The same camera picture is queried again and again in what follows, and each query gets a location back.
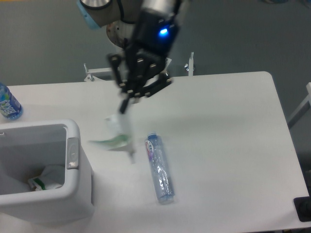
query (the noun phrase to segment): clear plastic bottle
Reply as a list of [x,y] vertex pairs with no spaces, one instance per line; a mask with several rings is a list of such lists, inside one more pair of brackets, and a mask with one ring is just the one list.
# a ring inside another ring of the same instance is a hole
[[16,120],[23,114],[23,108],[9,88],[0,83],[0,113],[7,119]]
[[161,137],[151,133],[145,141],[151,167],[151,175],[155,185],[155,193],[162,204],[173,201],[174,189]]

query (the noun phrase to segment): cable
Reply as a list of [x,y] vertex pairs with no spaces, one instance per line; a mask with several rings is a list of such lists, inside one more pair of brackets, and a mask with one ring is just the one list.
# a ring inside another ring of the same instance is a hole
[[118,3],[118,6],[119,6],[119,10],[120,10],[121,21],[123,23],[127,23],[127,24],[135,24],[135,22],[127,21],[127,20],[124,19],[124,8],[123,8],[121,0],[117,0],[117,3]]

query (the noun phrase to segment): bottle cap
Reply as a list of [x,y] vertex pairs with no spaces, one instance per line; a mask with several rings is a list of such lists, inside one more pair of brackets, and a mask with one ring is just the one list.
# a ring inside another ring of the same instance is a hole
[[149,134],[148,134],[148,137],[149,136],[156,136],[156,132],[155,131],[151,131]]

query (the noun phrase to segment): blue led light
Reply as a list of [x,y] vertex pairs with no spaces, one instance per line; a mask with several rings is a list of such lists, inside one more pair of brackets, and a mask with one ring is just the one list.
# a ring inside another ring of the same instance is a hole
[[159,36],[161,37],[166,37],[169,35],[169,31],[165,28],[165,29],[162,29],[159,33]]

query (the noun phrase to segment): plastic container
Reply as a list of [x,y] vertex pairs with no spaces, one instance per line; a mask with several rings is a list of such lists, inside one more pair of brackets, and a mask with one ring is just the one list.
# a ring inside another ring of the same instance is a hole
[[156,133],[151,133],[145,140],[145,146],[155,185],[156,197],[162,204],[170,203],[173,201],[175,194],[162,139]]
[[[27,180],[47,165],[65,167],[63,186],[31,191]],[[0,125],[0,212],[35,223],[90,216],[92,176],[73,120]]]
[[2,83],[0,83],[0,113],[10,120],[16,120],[23,114],[23,108],[18,100]]

